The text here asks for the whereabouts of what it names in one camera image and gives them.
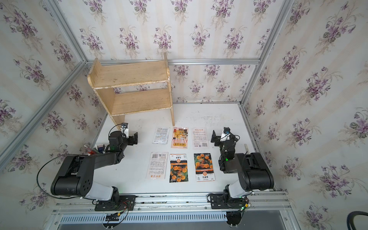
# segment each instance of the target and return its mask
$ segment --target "wooden shelf board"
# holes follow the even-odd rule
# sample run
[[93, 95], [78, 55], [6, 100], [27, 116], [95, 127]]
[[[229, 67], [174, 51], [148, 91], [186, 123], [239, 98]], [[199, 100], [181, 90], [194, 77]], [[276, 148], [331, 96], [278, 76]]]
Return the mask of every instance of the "wooden shelf board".
[[102, 66], [94, 89], [167, 82], [165, 61]]
[[170, 109], [169, 89], [116, 94], [112, 116]]

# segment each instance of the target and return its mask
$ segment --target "white table surface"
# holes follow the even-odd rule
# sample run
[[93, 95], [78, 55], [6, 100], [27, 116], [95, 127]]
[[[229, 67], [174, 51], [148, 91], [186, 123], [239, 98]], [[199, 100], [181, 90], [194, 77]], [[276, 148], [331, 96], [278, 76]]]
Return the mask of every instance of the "white table surface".
[[[173, 192], [222, 192], [227, 184], [238, 180], [237, 173], [224, 174], [220, 171], [218, 159], [220, 149], [210, 142], [212, 131], [221, 135], [223, 127], [229, 127], [234, 135], [239, 135], [236, 153], [245, 153], [245, 145], [254, 152], [251, 139], [246, 130], [237, 104], [174, 104], [176, 127], [188, 127], [188, 149], [171, 148], [172, 123], [170, 110], [158, 110], [146, 113], [129, 114], [125, 122], [129, 125], [129, 135], [138, 132], [138, 144], [127, 146], [124, 159], [119, 164], [105, 166], [94, 171], [93, 180], [105, 185], [115, 186], [119, 193], [173, 193]], [[108, 133], [114, 126], [108, 116], [103, 124], [96, 144], [109, 143]], [[167, 144], [152, 144], [157, 126], [171, 127]], [[209, 147], [203, 150], [193, 149], [192, 128], [206, 128]], [[146, 179], [151, 152], [186, 154], [188, 158], [188, 182], [169, 183], [170, 160], [167, 160], [166, 175], [163, 180]], [[215, 181], [196, 182], [194, 153], [211, 153]]]

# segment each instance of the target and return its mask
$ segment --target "marigold seed packet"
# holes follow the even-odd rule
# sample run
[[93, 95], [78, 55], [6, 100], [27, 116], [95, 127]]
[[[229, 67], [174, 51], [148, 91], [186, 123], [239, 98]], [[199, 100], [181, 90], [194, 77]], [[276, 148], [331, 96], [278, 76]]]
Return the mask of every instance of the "marigold seed packet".
[[215, 173], [213, 171], [212, 158], [210, 153], [195, 153], [195, 178], [197, 181], [213, 181]]
[[188, 181], [188, 160], [186, 154], [170, 154], [170, 183]]

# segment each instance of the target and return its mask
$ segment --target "wallpaper wall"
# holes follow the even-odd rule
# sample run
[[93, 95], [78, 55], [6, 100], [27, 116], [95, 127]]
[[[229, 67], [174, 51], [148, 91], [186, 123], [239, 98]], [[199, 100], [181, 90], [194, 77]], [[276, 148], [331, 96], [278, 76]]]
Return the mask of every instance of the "wallpaper wall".
[[347, 229], [368, 211], [367, 36], [367, 1], [296, 0], [247, 101], [302, 229]]
[[[86, 154], [84, 145], [89, 146], [97, 135], [105, 113], [87, 77], [81, 74], [0, 172], [0, 197], [6, 207], [0, 209], [0, 229], [44, 228], [58, 201], [37, 187], [38, 170], [59, 155]], [[64, 158], [50, 162], [40, 173], [39, 182], [48, 192]]]
[[0, 152], [78, 62], [43, 1], [0, 1]]
[[[63, 0], [88, 59], [258, 58], [282, 0]], [[173, 101], [240, 101], [254, 66], [170, 66]], [[143, 85], [132, 92], [166, 87]]]

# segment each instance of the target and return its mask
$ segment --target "wooden shelf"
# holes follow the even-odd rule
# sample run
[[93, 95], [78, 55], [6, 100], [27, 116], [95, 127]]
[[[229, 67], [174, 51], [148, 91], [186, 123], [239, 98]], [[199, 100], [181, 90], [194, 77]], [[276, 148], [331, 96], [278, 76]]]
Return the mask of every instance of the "wooden shelf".
[[112, 116], [170, 109], [169, 89], [155, 89], [115, 96]]
[[[115, 87], [167, 82], [166, 89], [115, 94]], [[170, 109], [174, 123], [170, 70], [166, 53], [163, 61], [102, 66], [95, 59], [88, 74], [88, 83], [116, 125], [125, 115], [160, 109]]]
[[165, 61], [152, 61], [101, 66], [92, 80], [94, 89], [167, 82], [166, 65]]

